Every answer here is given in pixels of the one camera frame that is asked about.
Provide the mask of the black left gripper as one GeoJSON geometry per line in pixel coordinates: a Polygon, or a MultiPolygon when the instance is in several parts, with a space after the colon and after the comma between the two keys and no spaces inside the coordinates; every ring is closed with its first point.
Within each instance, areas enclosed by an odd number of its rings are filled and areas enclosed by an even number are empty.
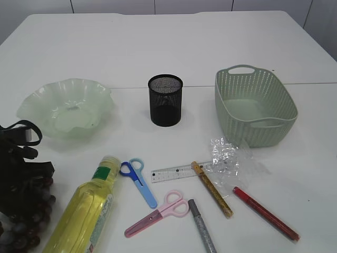
{"type": "Polygon", "coordinates": [[[1,212],[5,215],[49,215],[55,197],[49,193],[54,167],[34,162],[43,135],[32,122],[1,127],[1,212]]]}

